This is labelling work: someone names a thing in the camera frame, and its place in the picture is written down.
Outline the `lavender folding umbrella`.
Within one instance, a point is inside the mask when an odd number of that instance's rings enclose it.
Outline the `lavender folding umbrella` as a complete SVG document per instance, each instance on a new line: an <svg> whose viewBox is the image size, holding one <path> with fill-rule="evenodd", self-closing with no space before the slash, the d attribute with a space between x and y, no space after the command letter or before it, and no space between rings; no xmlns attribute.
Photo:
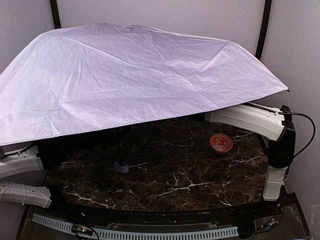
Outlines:
<svg viewBox="0 0 320 240"><path fill-rule="evenodd" d="M60 28L1 73L0 144L207 113L287 89L229 40L141 25Z"/></svg>

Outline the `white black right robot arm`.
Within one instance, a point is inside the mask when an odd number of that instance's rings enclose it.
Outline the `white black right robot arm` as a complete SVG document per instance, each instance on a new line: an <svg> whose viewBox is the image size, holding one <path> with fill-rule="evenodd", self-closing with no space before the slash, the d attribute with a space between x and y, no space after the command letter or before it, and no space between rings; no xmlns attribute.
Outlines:
<svg viewBox="0 0 320 240"><path fill-rule="evenodd" d="M296 130L292 116L308 119L313 128L309 142L297 153ZM294 158L312 143L316 135L316 125L312 118L303 113L292 112L286 105L275 108L247 102L206 112L203 114L203 120L227 124L258 135L268 159L262 195L265 201L276 201L279 198L281 187L286 180L286 172L289 171Z"/></svg>

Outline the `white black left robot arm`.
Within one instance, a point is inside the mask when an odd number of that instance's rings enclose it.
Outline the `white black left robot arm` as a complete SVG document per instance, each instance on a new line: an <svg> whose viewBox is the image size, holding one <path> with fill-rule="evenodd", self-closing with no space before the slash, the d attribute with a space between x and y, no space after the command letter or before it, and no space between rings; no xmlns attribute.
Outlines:
<svg viewBox="0 0 320 240"><path fill-rule="evenodd" d="M44 186L31 186L4 181L26 172L56 168L67 161L62 147L23 142L0 147L0 201L48 208L51 192Z"/></svg>

